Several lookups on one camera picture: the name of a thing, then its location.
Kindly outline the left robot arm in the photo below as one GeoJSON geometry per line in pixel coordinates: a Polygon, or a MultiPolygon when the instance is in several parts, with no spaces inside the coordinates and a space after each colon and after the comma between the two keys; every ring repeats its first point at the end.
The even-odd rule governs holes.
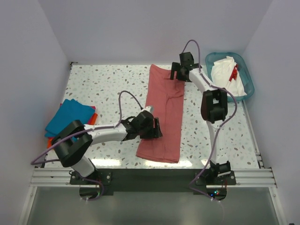
{"type": "Polygon", "coordinates": [[[74,120],[52,139],[52,148],[63,167],[71,167],[85,183],[92,184],[98,172],[92,161],[85,156],[91,145],[123,142],[136,137],[155,139],[162,136],[159,119],[144,108],[137,116],[120,120],[117,124],[94,127],[74,120]]]}

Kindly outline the salmon pink t shirt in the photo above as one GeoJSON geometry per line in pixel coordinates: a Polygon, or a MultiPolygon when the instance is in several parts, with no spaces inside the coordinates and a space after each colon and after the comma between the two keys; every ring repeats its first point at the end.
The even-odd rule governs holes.
{"type": "Polygon", "coordinates": [[[136,156],[162,163],[178,163],[180,159],[181,126],[183,117],[183,81],[171,80],[171,71],[154,64],[150,67],[146,105],[154,107],[162,136],[142,139],[136,156]]]}

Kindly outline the folded orange t shirt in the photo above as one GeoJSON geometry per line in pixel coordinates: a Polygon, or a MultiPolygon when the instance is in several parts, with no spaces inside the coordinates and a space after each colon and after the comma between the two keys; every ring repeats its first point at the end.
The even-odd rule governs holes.
{"type": "MultiPolygon", "coordinates": [[[[97,117],[98,117],[98,114],[94,113],[86,124],[88,124],[88,125],[94,125],[95,122],[96,122],[97,117]]],[[[50,137],[48,137],[47,148],[51,147],[51,145],[52,145],[51,141],[52,141],[52,139],[54,137],[55,137],[54,134],[51,134],[50,137]]]]}

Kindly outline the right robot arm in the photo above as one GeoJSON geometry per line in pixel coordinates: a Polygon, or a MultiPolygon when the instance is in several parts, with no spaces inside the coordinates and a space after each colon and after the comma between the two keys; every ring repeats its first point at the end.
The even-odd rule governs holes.
{"type": "Polygon", "coordinates": [[[180,62],[173,62],[170,79],[193,83],[202,93],[201,116],[209,129],[211,140],[210,164],[207,172],[214,184],[220,184],[231,172],[228,156],[225,154],[225,138],[222,124],[228,114],[226,91],[217,88],[201,71],[201,66],[194,62],[190,52],[179,55],[180,62]]]}

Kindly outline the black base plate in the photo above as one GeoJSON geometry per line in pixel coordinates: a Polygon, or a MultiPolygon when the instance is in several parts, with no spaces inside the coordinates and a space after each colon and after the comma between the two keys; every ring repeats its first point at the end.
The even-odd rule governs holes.
{"type": "Polygon", "coordinates": [[[214,177],[209,169],[97,169],[87,178],[76,171],[69,174],[70,184],[79,186],[80,197],[88,200],[116,192],[192,192],[223,200],[227,188],[237,184],[233,171],[214,177]]]}

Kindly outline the white t shirt in bin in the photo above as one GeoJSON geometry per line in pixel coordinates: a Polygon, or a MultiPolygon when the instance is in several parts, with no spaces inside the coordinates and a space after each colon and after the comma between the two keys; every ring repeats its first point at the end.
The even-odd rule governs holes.
{"type": "Polygon", "coordinates": [[[238,64],[231,56],[214,62],[211,70],[213,83],[228,90],[234,97],[246,96],[244,86],[238,71],[238,64]]]}

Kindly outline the folded teal t shirt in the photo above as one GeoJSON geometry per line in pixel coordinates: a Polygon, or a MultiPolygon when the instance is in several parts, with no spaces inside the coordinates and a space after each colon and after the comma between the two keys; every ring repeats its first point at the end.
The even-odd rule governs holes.
{"type": "Polygon", "coordinates": [[[74,120],[79,120],[82,124],[86,124],[92,113],[93,109],[90,106],[83,105],[75,99],[65,99],[54,117],[47,124],[45,137],[48,138],[51,134],[56,136],[74,120]]]}

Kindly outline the teal plastic bin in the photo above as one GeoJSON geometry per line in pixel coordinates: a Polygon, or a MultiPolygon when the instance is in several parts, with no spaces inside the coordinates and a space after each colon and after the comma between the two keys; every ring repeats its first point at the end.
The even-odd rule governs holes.
{"type": "Polygon", "coordinates": [[[250,98],[255,91],[244,59],[234,52],[213,52],[205,58],[208,77],[231,92],[237,101],[250,98]]]}

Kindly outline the aluminium rail frame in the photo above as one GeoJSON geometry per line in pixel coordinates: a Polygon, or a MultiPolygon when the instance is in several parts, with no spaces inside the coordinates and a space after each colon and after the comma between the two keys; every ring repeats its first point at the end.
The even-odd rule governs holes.
{"type": "MultiPolygon", "coordinates": [[[[208,149],[194,150],[191,145],[187,149],[181,149],[180,159],[177,163],[161,163],[138,158],[136,151],[132,148],[116,149],[106,147],[94,147],[88,150],[88,156],[92,163],[101,170],[133,170],[141,169],[147,172],[155,170],[161,172],[184,170],[201,170],[208,162],[208,149]]],[[[285,217],[281,215],[279,209],[276,181],[271,168],[264,167],[260,152],[255,147],[247,148],[237,146],[227,151],[232,169],[235,172],[236,185],[226,185],[231,193],[237,193],[238,189],[249,188],[256,192],[266,190],[267,199],[254,196],[254,200],[259,200],[260,204],[266,203],[268,209],[272,211],[275,222],[279,225],[284,224],[285,217]]],[[[54,152],[47,153],[46,159],[52,160],[49,165],[35,166],[30,180],[29,195],[35,196],[37,187],[68,187],[70,186],[70,168],[64,168],[54,162],[54,152]]]]}

